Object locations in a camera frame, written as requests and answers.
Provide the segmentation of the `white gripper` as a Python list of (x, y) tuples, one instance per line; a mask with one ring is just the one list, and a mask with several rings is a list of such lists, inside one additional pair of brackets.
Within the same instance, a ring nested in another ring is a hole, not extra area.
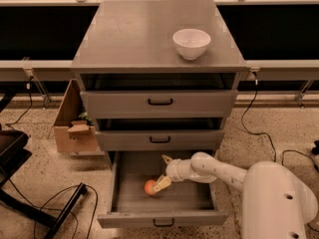
[(163, 161), (167, 164), (165, 173), (161, 175), (159, 179), (152, 186), (152, 193), (156, 194), (171, 185), (171, 182), (182, 182), (184, 180), (190, 180), (190, 176), (193, 174), (191, 167), (191, 161), (189, 159), (172, 159), (171, 157), (163, 154)]

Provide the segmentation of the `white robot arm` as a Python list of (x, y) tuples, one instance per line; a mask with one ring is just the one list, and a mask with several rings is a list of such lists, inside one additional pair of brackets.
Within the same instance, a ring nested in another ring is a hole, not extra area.
[(242, 193), (242, 239), (307, 239), (305, 225), (314, 220), (313, 191), (283, 165), (259, 161), (245, 170), (205, 152), (190, 159), (163, 158), (165, 174), (145, 184), (154, 195), (174, 182), (211, 183), (220, 179)]

